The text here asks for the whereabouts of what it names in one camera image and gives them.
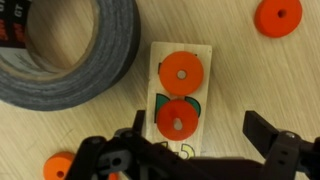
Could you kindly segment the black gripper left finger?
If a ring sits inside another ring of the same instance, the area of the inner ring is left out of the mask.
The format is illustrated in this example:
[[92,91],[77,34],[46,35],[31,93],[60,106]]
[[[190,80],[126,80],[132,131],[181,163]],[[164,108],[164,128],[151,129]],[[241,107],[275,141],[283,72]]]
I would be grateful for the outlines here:
[[135,133],[139,134],[140,136],[144,135],[144,122],[145,122],[145,111],[138,110],[134,118],[132,129]]

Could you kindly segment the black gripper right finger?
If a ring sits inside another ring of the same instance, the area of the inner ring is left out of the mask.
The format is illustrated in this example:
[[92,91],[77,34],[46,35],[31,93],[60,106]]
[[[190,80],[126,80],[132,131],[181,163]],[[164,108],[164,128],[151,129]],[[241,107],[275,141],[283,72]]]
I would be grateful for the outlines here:
[[242,132],[263,157],[268,155],[279,134],[279,131],[256,111],[245,112]]

